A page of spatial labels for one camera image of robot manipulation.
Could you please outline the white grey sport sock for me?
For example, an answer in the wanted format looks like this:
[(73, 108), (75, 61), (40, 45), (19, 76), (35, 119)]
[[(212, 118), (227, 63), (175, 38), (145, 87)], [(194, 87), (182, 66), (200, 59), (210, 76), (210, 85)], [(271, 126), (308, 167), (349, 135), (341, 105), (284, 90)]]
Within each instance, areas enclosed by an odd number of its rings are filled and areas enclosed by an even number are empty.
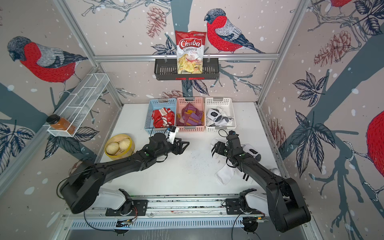
[(253, 158), (254, 158), (257, 162), (260, 162), (260, 161), (261, 161), (261, 154), (256, 150), (255, 147), (253, 147), (253, 146), (250, 145), (250, 144), (244, 144), (244, 145), (242, 145), (242, 148), (243, 148), (243, 150), (244, 150), (246, 153), (249, 153), (250, 155), (252, 155)]

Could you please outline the plain white sock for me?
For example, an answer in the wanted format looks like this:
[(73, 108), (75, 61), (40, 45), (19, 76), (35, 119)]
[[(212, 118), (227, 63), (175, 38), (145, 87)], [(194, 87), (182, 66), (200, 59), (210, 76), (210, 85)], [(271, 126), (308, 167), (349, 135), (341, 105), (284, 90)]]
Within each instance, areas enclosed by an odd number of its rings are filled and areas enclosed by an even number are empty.
[(215, 179), (220, 185), (225, 186), (231, 181), (235, 173), (236, 168), (224, 165), (219, 171), (215, 173)]

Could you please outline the red santa sock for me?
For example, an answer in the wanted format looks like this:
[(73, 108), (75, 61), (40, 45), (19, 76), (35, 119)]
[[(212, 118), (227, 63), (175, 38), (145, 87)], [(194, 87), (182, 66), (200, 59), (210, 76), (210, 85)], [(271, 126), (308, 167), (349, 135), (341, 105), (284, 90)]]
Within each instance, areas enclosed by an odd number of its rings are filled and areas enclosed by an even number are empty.
[(164, 127), (164, 119), (162, 110), (153, 110), (152, 112), (152, 120), (154, 128), (163, 128)]
[(159, 113), (161, 115), (162, 127), (173, 126), (175, 124), (175, 113), (170, 108), (161, 108)]

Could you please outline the white black sport sock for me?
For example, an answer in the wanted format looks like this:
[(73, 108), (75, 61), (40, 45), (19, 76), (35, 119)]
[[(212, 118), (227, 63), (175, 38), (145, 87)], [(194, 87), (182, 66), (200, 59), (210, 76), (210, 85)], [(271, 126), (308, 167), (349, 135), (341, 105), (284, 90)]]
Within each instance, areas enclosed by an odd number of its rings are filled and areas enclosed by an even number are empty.
[(209, 109), (207, 113), (207, 126), (223, 126), (226, 123), (224, 117), (216, 109)]

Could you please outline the purple yellow striped sock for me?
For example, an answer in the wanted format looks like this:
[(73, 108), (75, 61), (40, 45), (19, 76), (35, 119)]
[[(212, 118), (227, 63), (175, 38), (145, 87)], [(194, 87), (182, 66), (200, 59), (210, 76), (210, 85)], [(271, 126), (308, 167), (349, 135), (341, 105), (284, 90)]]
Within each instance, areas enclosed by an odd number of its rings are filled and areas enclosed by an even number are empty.
[(202, 126), (204, 112), (197, 109), (193, 104), (188, 103), (181, 114), (177, 114), (178, 126)]

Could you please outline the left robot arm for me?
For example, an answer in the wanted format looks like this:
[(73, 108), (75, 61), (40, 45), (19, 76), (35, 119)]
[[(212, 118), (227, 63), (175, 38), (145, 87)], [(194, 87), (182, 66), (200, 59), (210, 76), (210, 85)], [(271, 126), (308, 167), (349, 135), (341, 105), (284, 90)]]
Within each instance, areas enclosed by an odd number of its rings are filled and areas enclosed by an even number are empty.
[(149, 138), (147, 145), (127, 158), (98, 164), (81, 163), (61, 185), (60, 194), (71, 212), (80, 214), (91, 207), (105, 183), (129, 173), (144, 171), (157, 163), (159, 157), (170, 153), (181, 155), (189, 145), (181, 138), (175, 138), (170, 143), (165, 134), (156, 133)]

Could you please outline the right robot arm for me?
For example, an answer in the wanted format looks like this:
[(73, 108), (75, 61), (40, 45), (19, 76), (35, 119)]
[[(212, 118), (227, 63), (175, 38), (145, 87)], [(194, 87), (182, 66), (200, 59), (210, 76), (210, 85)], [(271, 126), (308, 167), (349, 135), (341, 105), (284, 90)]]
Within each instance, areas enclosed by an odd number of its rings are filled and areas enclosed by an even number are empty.
[(277, 231), (284, 233), (311, 221), (311, 214), (297, 182), (292, 178), (283, 178), (261, 164), (262, 156), (249, 145), (242, 145), (239, 135), (230, 131), (226, 141), (217, 141), (211, 150), (213, 157), (223, 156), (229, 162), (229, 168), (239, 170), (254, 180), (265, 191), (267, 209), (261, 210), (251, 205), (247, 195), (253, 189), (242, 192), (240, 202), (244, 212), (252, 209), (268, 215)]

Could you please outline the white plastic basket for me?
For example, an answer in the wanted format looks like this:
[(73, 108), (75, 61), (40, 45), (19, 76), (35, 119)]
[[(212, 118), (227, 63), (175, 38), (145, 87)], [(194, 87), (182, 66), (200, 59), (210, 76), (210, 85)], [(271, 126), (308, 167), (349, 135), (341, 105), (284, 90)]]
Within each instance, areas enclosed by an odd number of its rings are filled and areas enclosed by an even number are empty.
[[(233, 126), (232, 127), (207, 126), (207, 113), (209, 109), (218, 110), (222, 116), (233, 117), (234, 118)], [(219, 130), (230, 131), (230, 130), (234, 130), (237, 127), (233, 101), (231, 98), (225, 98), (225, 97), (205, 98), (205, 115), (206, 115), (205, 126), (207, 129), (207, 132), (218, 132)]]

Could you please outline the pink plastic basket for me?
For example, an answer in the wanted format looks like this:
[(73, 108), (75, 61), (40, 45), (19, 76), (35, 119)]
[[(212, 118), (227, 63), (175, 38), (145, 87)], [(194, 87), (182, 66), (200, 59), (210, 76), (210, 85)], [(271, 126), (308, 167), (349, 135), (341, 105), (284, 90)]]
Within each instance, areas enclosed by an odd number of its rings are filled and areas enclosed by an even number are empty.
[(203, 97), (177, 98), (176, 126), (180, 132), (203, 132), (205, 120)]

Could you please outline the yellow bamboo steamer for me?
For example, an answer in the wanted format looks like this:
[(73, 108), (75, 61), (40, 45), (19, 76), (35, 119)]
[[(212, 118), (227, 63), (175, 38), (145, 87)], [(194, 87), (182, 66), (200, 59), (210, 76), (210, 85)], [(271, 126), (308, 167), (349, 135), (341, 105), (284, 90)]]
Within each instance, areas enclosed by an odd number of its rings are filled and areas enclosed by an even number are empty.
[(130, 136), (119, 134), (107, 141), (104, 151), (111, 160), (127, 158), (134, 153), (135, 142)]

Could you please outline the amber liquid jar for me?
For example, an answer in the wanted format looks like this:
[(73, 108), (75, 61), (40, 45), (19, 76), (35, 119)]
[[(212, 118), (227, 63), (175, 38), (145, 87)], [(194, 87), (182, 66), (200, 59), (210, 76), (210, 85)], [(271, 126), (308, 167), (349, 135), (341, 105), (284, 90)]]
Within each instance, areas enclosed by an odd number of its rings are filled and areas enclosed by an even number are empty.
[(270, 172), (272, 172), (273, 174), (275, 174), (279, 177), (282, 176), (281, 171), (278, 168), (272, 168), (272, 169), (270, 169)]

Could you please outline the Chuba cassava chips bag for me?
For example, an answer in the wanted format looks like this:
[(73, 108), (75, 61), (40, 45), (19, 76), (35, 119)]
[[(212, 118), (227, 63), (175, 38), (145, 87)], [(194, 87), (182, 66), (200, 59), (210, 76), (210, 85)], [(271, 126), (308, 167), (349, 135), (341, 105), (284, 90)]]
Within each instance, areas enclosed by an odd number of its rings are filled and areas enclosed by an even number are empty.
[(178, 74), (202, 74), (206, 32), (175, 31)]

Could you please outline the orange spice jar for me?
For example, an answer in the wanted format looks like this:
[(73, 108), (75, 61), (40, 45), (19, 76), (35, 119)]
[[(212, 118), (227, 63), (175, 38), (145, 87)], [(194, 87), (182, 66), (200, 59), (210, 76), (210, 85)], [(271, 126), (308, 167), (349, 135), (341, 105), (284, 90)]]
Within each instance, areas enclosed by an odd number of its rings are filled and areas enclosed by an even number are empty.
[(53, 114), (47, 118), (47, 123), (55, 130), (66, 131), (73, 135), (76, 131), (76, 127), (71, 124), (67, 119)]

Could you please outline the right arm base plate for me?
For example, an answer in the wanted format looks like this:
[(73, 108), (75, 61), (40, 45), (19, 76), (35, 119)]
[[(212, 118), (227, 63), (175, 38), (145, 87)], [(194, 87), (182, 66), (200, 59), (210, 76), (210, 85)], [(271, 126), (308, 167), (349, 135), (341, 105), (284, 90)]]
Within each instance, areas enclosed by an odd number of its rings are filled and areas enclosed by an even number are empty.
[(225, 201), (222, 203), (222, 207), (225, 208), (227, 215), (239, 215), (241, 212), (243, 212), (245, 215), (265, 216), (264, 213), (258, 210), (245, 210), (245, 207), (241, 207), (241, 204), (238, 199), (225, 199)]

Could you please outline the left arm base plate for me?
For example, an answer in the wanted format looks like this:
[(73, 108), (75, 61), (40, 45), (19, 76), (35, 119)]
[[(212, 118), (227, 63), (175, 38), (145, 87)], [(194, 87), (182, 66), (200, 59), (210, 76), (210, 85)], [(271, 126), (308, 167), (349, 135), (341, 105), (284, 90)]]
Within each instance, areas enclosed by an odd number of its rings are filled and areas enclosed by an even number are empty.
[(148, 200), (131, 200), (124, 203), (119, 209), (107, 209), (107, 217), (142, 217), (146, 215), (148, 208)]

